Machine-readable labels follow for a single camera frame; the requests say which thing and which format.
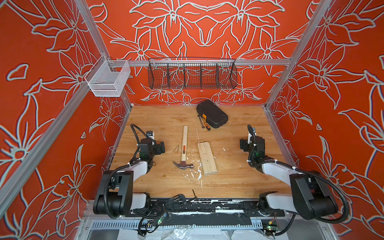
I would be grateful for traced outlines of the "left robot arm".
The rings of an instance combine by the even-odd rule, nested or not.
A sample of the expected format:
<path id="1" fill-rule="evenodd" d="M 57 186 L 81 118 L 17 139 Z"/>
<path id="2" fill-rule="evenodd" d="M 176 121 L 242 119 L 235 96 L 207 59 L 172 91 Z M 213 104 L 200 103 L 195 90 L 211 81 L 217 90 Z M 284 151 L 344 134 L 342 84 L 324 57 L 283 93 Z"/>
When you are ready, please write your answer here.
<path id="1" fill-rule="evenodd" d="M 165 152 L 164 142 L 157 143 L 147 137 L 138 143 L 137 151 L 126 165 L 104 172 L 93 203 L 94 214 L 115 219 L 133 210 L 147 209 L 151 197 L 147 193 L 135 193 L 134 182 L 151 170 L 156 155 Z"/>

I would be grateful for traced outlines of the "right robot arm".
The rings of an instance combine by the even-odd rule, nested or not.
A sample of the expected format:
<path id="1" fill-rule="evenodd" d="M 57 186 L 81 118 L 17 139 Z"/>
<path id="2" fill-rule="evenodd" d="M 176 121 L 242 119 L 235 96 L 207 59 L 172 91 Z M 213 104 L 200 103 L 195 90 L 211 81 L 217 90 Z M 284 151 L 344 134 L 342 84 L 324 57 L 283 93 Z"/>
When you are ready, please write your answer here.
<path id="1" fill-rule="evenodd" d="M 349 217 L 349 204 L 343 192 L 317 171 L 304 171 L 266 155 L 265 140 L 249 135 L 240 140 L 240 149 L 248 153 L 250 167 L 272 176 L 291 188 L 290 194 L 260 194 L 258 209 L 262 214 L 284 210 L 305 220 L 339 224 Z"/>

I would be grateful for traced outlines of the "wooden handle claw hammer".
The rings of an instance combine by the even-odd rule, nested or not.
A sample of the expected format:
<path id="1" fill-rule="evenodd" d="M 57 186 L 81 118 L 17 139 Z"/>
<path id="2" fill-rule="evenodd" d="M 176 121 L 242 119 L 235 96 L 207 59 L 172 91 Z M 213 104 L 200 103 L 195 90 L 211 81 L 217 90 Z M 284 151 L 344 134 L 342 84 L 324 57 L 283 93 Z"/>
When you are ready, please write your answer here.
<path id="1" fill-rule="evenodd" d="M 187 164 L 187 143 L 188 143 L 188 126 L 183 126 L 183 138 L 182 138 L 182 154 L 181 154 L 181 162 L 176 163 L 173 162 L 174 165 L 182 170 L 193 168 L 193 164 Z"/>

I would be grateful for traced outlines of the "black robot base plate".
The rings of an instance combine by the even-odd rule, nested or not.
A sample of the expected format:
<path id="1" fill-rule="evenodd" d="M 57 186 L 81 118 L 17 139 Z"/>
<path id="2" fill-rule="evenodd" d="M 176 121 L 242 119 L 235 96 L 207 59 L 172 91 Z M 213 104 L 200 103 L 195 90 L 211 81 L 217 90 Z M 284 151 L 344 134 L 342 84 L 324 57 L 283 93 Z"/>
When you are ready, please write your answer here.
<path id="1" fill-rule="evenodd" d="M 223 199 L 223 198 L 187 198 L 176 195 L 172 198 L 151 198 L 142 209 L 131 210 L 130 213 L 139 212 L 148 214 L 150 210 L 156 216 L 161 212 L 168 214 L 244 214 L 246 217 L 284 217 L 282 210 L 272 210 L 270 213 L 259 210 L 258 199 Z"/>

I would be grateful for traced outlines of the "light wooden block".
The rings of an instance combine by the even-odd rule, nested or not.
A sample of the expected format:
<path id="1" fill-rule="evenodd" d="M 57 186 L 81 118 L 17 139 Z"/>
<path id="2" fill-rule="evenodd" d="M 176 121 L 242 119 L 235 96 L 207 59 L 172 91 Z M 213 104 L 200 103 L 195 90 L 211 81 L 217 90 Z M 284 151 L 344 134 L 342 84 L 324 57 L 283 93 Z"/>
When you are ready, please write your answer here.
<path id="1" fill-rule="evenodd" d="M 209 142 L 198 143 L 199 154 L 203 167 L 204 175 L 214 175 L 218 173 L 215 158 L 212 153 L 211 145 Z"/>

